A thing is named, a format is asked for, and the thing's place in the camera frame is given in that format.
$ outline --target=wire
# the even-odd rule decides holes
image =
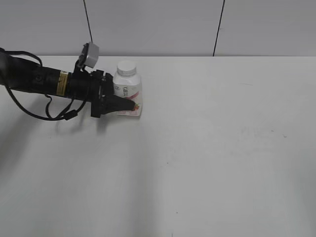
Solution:
[[[39,61],[40,63],[40,66],[42,67],[42,61],[39,57],[37,57],[36,55],[32,54],[32,53],[29,53],[29,52],[25,52],[25,51],[5,51],[5,53],[7,54],[10,54],[10,55],[27,55],[27,56],[30,56],[32,58],[35,58]],[[0,70],[0,77],[2,78],[2,81],[3,81],[3,85],[6,89],[6,91],[8,92],[8,94],[10,95],[11,99],[15,102],[15,104],[23,111],[25,112],[26,114],[36,118],[36,119],[41,119],[41,120],[45,120],[45,121],[59,121],[59,120],[69,120],[75,116],[78,115],[78,113],[83,109],[83,107],[85,106],[86,102],[87,102],[87,99],[88,99],[88,94],[89,94],[89,91],[90,91],[90,88],[87,89],[87,95],[86,95],[86,98],[84,99],[84,101],[82,102],[82,104],[80,105],[80,107],[77,109],[77,110],[72,110],[70,112],[68,112],[68,110],[70,109],[74,99],[71,100],[71,103],[65,108],[63,109],[62,112],[59,113],[58,116],[56,116],[55,118],[53,118],[50,113],[49,113],[49,105],[52,101],[52,98],[45,94],[45,96],[47,98],[49,98],[49,102],[47,103],[46,105],[46,108],[45,108],[45,113],[47,115],[47,118],[46,117],[43,117],[43,116],[39,116],[39,115],[36,115],[36,114],[33,114],[32,112],[28,111],[27,109],[25,109],[21,104],[20,102],[17,100],[17,98],[15,97],[15,95],[13,94],[5,76],[3,75],[2,71]]]
[[[6,81],[6,78],[3,76],[2,72],[0,72],[0,76],[2,78],[2,81],[3,81],[3,84],[4,84],[4,87],[5,89],[7,90],[7,92],[9,93],[11,99],[15,102],[15,104],[23,111],[25,112],[26,114],[34,117],[34,118],[37,118],[37,119],[41,119],[41,120],[45,120],[45,121],[58,121],[58,120],[63,120],[64,118],[46,118],[46,117],[42,117],[42,116],[39,116],[39,115],[36,115],[36,114],[33,114],[31,113],[30,111],[28,111],[27,109],[25,109],[21,104],[20,102],[16,99],[15,95],[12,93],[7,81]]]
[[[32,53],[29,53],[29,52],[26,52],[26,51],[4,51],[6,54],[9,54],[9,55],[26,55],[26,56],[29,56],[31,58],[34,58],[36,60],[38,60],[40,66],[42,67],[43,66],[43,63],[41,61],[41,59],[39,57],[37,57],[36,55],[32,54]]]
[[[89,17],[88,17],[87,6],[86,6],[86,4],[85,4],[85,0],[83,0],[83,4],[84,4],[85,16],[86,16],[87,22],[88,22],[88,27],[89,27],[91,42],[93,43],[92,34],[91,34],[91,28],[90,28],[90,22],[89,22]]]

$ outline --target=white bottle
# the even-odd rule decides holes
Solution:
[[[136,63],[121,61],[113,78],[114,95],[127,98],[135,102],[134,111],[118,111],[118,115],[140,116],[143,106],[142,82],[137,74]]]

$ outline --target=bottle label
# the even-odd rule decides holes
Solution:
[[[118,115],[139,116],[142,111],[142,85],[119,85],[114,83],[114,95],[126,98],[135,102],[133,111],[118,111]]]

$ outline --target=white wall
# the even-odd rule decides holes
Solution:
[[[315,0],[227,0],[216,55],[316,56]]]
[[[102,55],[211,55],[222,0],[86,0]],[[78,55],[89,33],[81,0],[2,0],[0,47]]]

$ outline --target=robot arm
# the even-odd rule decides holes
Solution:
[[[17,54],[34,57],[39,61],[39,64],[11,56]],[[91,116],[96,118],[114,111],[133,110],[135,107],[133,101],[114,95],[111,74],[100,70],[88,73],[84,69],[85,66],[93,68],[97,60],[98,47],[91,42],[84,45],[82,53],[75,63],[73,73],[43,67],[37,56],[27,52],[0,49],[0,84],[5,86],[21,110],[42,120],[69,120],[78,115],[86,102],[91,103]],[[11,90],[44,94],[48,98],[51,98],[49,95],[53,95],[83,102],[77,110],[68,111],[69,106],[59,116],[52,118],[48,114],[46,118],[27,111],[17,101]]]

